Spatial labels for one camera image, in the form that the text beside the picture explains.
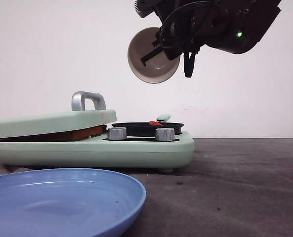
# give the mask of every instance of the plastic plate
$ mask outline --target plastic plate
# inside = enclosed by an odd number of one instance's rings
[[[0,237],[118,237],[146,197],[136,179],[99,169],[0,176]]]

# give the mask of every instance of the green led light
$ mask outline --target green led light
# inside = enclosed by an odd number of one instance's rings
[[[242,31],[239,31],[237,34],[236,34],[236,37],[237,38],[240,38],[240,37],[242,37],[243,36],[243,32]]]

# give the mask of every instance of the silver handle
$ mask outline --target silver handle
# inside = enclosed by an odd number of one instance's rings
[[[78,91],[72,97],[72,111],[85,110],[85,99],[93,101],[95,110],[106,110],[106,103],[102,95],[97,93]]]

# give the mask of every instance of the pan handle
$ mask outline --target pan handle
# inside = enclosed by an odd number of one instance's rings
[[[95,110],[106,110],[106,103],[102,95],[78,91],[75,92],[72,97],[72,111],[85,110],[85,99],[93,101]]]
[[[167,122],[170,119],[170,114],[162,114],[157,117],[157,122]]]

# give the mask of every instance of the gray tabletop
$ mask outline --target gray tabletop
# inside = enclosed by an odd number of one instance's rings
[[[123,237],[293,237],[293,139],[195,139],[170,174],[113,169],[147,191]],[[3,165],[0,174],[29,170]]]

